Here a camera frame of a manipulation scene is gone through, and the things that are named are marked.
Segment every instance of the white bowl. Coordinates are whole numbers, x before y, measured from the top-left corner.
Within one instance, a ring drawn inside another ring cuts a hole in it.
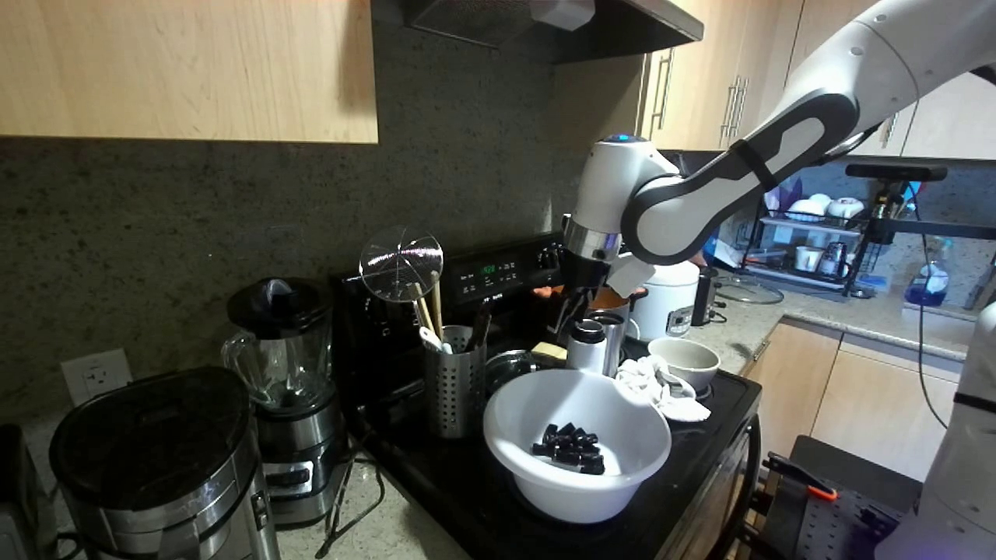
[[[574,472],[533,453],[533,441],[549,423],[597,434],[603,472]],[[483,434],[522,498],[563,523],[616,517],[672,447],[672,434],[650,405],[629,402],[613,379],[579,369],[538,369],[510,379],[488,399]]]
[[[720,355],[693,339],[662,335],[647,345],[647,355],[655,369],[689,379],[693,391],[707,391],[720,369]]]

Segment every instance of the bottle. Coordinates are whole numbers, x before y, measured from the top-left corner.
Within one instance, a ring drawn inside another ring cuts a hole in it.
[[[934,248],[925,248],[925,253],[926,253],[926,263],[908,279],[904,301],[936,308],[936,306],[944,306],[945,284],[949,284],[949,274],[945,274],[945,264],[944,264],[945,240],[934,236]]]
[[[830,244],[827,244],[827,245],[820,248],[820,254],[819,254],[815,274],[819,274],[820,279],[837,279],[837,276],[840,276],[843,254],[846,254],[843,244],[840,244],[837,236],[830,236]]]
[[[926,308],[936,308],[944,306],[945,299],[945,269],[931,257],[913,279],[908,279],[908,291],[904,291],[904,301],[913,306],[926,306]]]
[[[878,190],[870,223],[867,223],[867,244],[892,244],[897,231],[886,228],[891,218],[892,218],[892,199],[886,190]]]
[[[597,317],[585,315],[569,326],[567,367],[599,376],[607,365],[607,339]]]

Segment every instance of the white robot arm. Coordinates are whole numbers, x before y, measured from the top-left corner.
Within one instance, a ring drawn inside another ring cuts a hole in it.
[[[647,142],[597,142],[567,248],[647,264],[692,257],[741,201],[826,158],[944,82],[996,64],[994,0],[881,0],[826,40],[747,140],[681,181]]]
[[[944,82],[994,64],[996,0],[881,0],[795,73],[771,119],[697,176],[681,181],[655,149],[629,136],[597,142],[563,233],[567,264],[587,276],[567,271],[567,279],[594,285],[621,245],[643,264],[692,257],[736,207]],[[994,447],[996,306],[980,315],[920,505],[878,558],[996,558]]]

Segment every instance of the upper cabinet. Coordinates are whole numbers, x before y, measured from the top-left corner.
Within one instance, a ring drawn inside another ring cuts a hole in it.
[[[807,0],[789,47],[789,69],[870,4]],[[854,155],[996,158],[996,87],[961,75],[886,119]]]
[[[800,0],[679,0],[702,21],[702,40],[559,66],[555,79],[555,135],[567,147],[587,147],[594,136],[625,131],[654,140],[659,149],[726,149],[743,136],[785,85],[787,49],[771,49],[785,33],[785,4]]]
[[[702,40],[650,56],[559,66],[555,140],[585,149],[637,135],[659,149],[726,149],[779,104],[789,73],[873,0],[679,0]],[[961,75],[886,119],[854,155],[996,158],[996,87]]]
[[[370,0],[0,0],[0,135],[375,142]]]
[[[996,158],[996,85],[957,75],[918,106],[903,147],[908,158]]]

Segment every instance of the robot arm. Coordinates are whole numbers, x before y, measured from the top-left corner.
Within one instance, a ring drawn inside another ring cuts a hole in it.
[[[613,257],[621,233],[637,263],[692,257],[736,207],[878,127],[944,82],[996,64],[994,29],[994,0],[873,4],[795,73],[771,119],[689,181],[679,181],[643,142],[597,142],[567,248],[587,263]]]

